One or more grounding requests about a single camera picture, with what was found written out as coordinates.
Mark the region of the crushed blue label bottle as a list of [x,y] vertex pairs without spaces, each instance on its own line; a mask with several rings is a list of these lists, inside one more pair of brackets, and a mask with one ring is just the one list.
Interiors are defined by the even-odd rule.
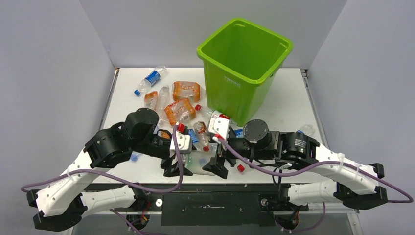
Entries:
[[142,156],[141,153],[132,152],[132,154],[130,156],[130,161],[136,163],[141,156]]

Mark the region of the pepsi bottle blue cap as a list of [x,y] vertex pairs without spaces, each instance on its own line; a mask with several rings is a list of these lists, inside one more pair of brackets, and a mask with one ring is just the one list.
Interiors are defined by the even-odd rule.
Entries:
[[194,132],[194,130],[189,129],[188,134],[191,137],[191,141],[192,141],[192,145],[193,145],[192,150],[201,150],[199,139],[198,139],[196,133]]

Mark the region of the large pepsi bottle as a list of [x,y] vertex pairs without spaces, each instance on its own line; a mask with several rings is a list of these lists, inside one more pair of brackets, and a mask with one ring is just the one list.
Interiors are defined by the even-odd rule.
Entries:
[[210,162],[213,155],[204,151],[192,151],[190,154],[182,155],[184,167],[193,174],[214,176],[213,173],[203,170],[203,167]]

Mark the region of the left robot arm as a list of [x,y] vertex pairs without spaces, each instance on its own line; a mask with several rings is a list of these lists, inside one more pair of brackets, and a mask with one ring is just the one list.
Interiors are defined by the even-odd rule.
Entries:
[[[99,130],[78,157],[58,177],[23,186],[28,204],[37,208],[33,217],[37,230],[61,232],[84,217],[116,208],[140,211],[148,193],[165,194],[177,190],[184,179],[182,156],[193,144],[187,127],[173,127],[167,138],[159,136],[158,114],[148,108],[129,113],[123,122]],[[179,180],[170,188],[148,188],[109,174],[109,170],[130,159],[133,152],[163,160],[177,158]]]

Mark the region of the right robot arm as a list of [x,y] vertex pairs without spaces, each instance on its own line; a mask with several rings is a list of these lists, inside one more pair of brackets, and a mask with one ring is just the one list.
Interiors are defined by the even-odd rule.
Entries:
[[224,163],[235,166],[236,160],[251,168],[255,168],[254,160],[273,160],[288,170],[289,177],[312,172],[325,178],[317,183],[284,186],[277,195],[277,204],[284,210],[321,202],[369,210],[388,201],[386,189],[379,185],[384,177],[381,164],[360,165],[304,133],[271,131],[265,121],[253,119],[238,137],[223,117],[212,118],[207,131],[218,148],[204,170],[223,179],[228,176]]

